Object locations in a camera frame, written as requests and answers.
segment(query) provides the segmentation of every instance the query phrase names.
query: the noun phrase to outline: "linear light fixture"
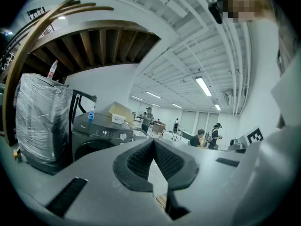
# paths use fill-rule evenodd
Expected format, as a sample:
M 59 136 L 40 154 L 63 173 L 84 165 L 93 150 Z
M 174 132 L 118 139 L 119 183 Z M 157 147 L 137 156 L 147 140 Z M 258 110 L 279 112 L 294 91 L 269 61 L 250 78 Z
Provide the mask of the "linear light fixture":
M 138 100 L 142 100 L 142 99 L 140 99 L 140 98 L 138 98 L 138 97 L 136 97 L 136 96 L 132 96 L 132 97 L 134 97 L 134 98 L 136 98 L 136 99 L 138 99 Z
M 197 77 L 196 78 L 197 83 L 199 84 L 199 86 L 203 89 L 203 91 L 205 92 L 205 94 L 207 96 L 212 96 L 210 93 L 210 90 L 208 89 L 207 85 L 205 84 L 204 80 L 202 77 Z
M 219 106 L 218 104 L 215 104 L 215 107 L 216 107 L 216 109 L 217 109 L 218 111 L 221 110 L 221 108 L 220 108 L 220 106 Z
M 180 106 L 178 106 L 178 105 L 176 105 L 176 104 L 172 104 L 172 105 L 174 105 L 174 106 L 176 106 L 176 107 L 179 107 L 179 108 L 181 108 Z
M 157 98 L 159 98 L 159 99 L 162 99 L 160 96 L 156 96 L 156 95 L 154 95 L 154 94 L 152 94 L 152 93 L 150 93 L 150 92 L 148 92 L 148 91 L 146 91 L 145 93 L 148 93 L 148 94 L 150 94 L 150 95 L 152 95 L 152 96 L 154 96 L 154 97 L 157 97 Z

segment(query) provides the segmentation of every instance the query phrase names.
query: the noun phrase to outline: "plastic-wrapped object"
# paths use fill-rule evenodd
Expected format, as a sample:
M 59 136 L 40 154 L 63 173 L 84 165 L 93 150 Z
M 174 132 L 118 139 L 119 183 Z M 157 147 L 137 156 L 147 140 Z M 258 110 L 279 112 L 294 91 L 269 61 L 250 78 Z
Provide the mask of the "plastic-wrapped object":
M 43 161 L 56 161 L 69 134 L 72 89 L 37 74 L 23 74 L 16 107 L 21 150 Z

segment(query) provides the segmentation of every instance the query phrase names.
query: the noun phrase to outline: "cardboard box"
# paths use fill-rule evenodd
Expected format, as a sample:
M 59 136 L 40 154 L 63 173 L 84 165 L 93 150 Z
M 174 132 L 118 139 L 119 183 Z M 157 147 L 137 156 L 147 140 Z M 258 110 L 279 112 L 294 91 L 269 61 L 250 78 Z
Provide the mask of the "cardboard box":
M 132 114 L 131 110 L 128 109 L 127 107 L 123 106 L 122 104 L 119 104 L 118 102 L 114 102 L 110 109 L 109 113 L 111 114 L 117 114 L 117 115 L 122 115 L 125 116 L 125 121 L 130 124 L 130 126 L 133 125 L 134 121 L 134 115 Z

